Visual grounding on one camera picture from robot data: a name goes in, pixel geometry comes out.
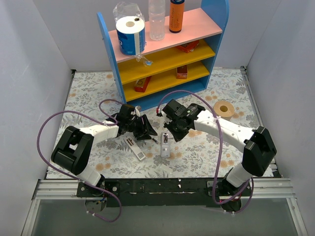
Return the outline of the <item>small white display remote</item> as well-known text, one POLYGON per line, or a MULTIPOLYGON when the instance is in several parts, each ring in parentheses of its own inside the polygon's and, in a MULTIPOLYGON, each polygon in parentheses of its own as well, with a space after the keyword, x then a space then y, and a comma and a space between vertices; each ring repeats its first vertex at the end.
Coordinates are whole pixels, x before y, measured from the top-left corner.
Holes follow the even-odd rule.
POLYGON ((161 133, 160 137, 160 155, 163 158, 170 157, 170 145, 169 145, 169 135, 168 133, 161 133))

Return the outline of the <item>long white remote control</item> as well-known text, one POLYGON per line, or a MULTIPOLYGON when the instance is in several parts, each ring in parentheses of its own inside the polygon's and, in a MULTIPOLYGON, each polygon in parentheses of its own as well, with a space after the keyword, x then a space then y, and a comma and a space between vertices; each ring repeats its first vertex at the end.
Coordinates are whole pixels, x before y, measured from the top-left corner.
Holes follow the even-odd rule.
POLYGON ((124 138, 124 141, 132 150, 132 152, 136 155, 139 161, 142 161, 146 158, 146 155, 142 152, 140 147, 136 144, 136 142, 132 138, 130 137, 124 138))

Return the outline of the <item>white battery cover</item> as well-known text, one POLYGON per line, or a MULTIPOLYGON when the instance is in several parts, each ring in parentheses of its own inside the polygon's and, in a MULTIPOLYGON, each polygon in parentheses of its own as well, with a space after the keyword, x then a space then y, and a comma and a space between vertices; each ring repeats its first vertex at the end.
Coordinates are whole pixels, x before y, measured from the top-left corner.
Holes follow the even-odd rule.
POLYGON ((164 164, 161 164, 161 165, 160 165, 160 169, 163 170, 163 171, 165 171, 165 172, 167 172, 167 173, 170 174, 170 175, 173 174, 173 170, 172 170, 170 167, 168 167, 168 166, 166 166, 166 165, 164 165, 164 164))

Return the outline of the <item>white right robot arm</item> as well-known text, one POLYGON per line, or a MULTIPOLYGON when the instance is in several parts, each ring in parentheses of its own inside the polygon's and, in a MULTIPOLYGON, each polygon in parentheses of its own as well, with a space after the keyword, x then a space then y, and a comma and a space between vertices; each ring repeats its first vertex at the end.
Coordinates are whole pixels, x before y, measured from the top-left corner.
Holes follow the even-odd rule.
POLYGON ((158 112, 164 118, 164 127, 176 142, 194 129, 222 138, 242 154, 242 162, 232 168, 219 184, 227 195, 234 195, 251 177, 261 177, 269 167, 277 150, 267 128, 251 129, 222 118, 214 118, 211 111, 195 103, 188 107, 172 99, 158 112))

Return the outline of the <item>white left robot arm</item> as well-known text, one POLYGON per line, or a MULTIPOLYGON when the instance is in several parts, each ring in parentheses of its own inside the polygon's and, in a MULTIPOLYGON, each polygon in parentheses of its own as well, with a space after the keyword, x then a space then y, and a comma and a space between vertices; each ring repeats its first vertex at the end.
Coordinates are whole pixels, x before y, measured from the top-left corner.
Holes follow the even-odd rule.
POLYGON ((93 196, 101 196, 105 190, 102 182, 104 177, 88 164, 92 147, 127 132, 132 133, 138 141, 151 140, 157 135, 146 115, 141 115, 134 106, 123 104, 118 113, 102 124, 84 128, 67 127, 52 153, 51 160, 88 183, 88 191, 93 196))

